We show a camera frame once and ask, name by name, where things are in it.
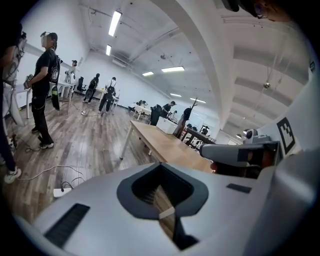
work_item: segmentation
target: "white box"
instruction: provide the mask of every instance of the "white box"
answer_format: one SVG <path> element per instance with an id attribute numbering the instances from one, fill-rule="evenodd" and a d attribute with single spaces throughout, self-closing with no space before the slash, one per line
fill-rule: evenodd
<path id="1" fill-rule="evenodd" d="M 159 117 L 156 127 L 158 127 L 161 131 L 165 132 L 166 134 L 173 134 L 178 126 L 166 118 Z"/>

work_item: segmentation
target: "white cable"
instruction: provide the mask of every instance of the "white cable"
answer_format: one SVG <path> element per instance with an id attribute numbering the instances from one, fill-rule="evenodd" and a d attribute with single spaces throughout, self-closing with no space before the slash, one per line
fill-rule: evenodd
<path id="1" fill-rule="evenodd" d="M 82 176 L 84 175 L 82 172 L 76 170 L 75 168 L 69 166 L 69 165 L 55 165 L 55 166 L 52 166 L 51 168 L 49 169 L 45 169 L 43 170 L 42 172 L 40 172 L 39 174 L 37 174 L 36 176 L 32 177 L 32 178 L 18 178 L 19 181 L 31 181 L 35 178 L 37 178 L 38 176 L 40 176 L 41 174 L 43 174 L 44 172 L 47 172 L 47 171 L 50 171 L 51 169 L 55 168 L 55 167 L 69 167 L 71 169 L 73 169 L 74 171 L 76 171 L 77 173 L 81 174 Z"/>

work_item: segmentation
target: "glasses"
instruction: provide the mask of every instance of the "glasses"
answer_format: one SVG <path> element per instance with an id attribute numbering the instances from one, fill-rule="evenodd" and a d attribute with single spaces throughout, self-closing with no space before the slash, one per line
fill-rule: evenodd
<path id="1" fill-rule="evenodd" d="M 258 19 L 267 19 L 268 11 L 267 9 L 260 3 L 254 4 L 254 10 Z"/>

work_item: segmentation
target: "hand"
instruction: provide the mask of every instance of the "hand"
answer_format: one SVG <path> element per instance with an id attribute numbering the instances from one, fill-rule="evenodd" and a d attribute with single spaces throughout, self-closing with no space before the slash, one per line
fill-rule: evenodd
<path id="1" fill-rule="evenodd" d="M 31 83 L 30 81 L 26 80 L 23 84 L 24 86 L 24 89 L 27 90 L 27 89 L 30 89 L 31 88 Z"/>

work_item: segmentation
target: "ceiling light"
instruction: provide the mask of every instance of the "ceiling light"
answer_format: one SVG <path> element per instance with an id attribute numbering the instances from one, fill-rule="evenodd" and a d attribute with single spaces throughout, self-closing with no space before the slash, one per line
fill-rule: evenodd
<path id="1" fill-rule="evenodd" d="M 108 45 L 106 46 L 105 54 L 108 55 L 108 56 L 110 56 L 110 52 L 111 52 L 111 46 L 108 44 Z"/>
<path id="2" fill-rule="evenodd" d="M 144 77 L 147 77 L 147 76 L 151 76 L 153 75 L 154 73 L 153 72 L 147 72 L 147 73 L 144 73 L 142 74 Z"/>
<path id="3" fill-rule="evenodd" d="M 170 93 L 172 96 L 181 97 L 179 94 Z"/>
<path id="4" fill-rule="evenodd" d="M 205 101 L 203 101 L 203 100 L 200 100 L 200 99 L 197 99 L 196 101 L 197 101 L 197 102 L 202 102 L 202 103 L 206 103 Z"/>
<path id="5" fill-rule="evenodd" d="M 161 69 L 163 72 L 185 71 L 183 66 L 169 67 Z"/>
<path id="6" fill-rule="evenodd" d="M 113 17 L 112 17 L 110 28 L 109 28 L 109 35 L 112 37 L 115 34 L 116 27 L 118 25 L 121 15 L 122 13 L 117 10 L 113 13 Z"/>

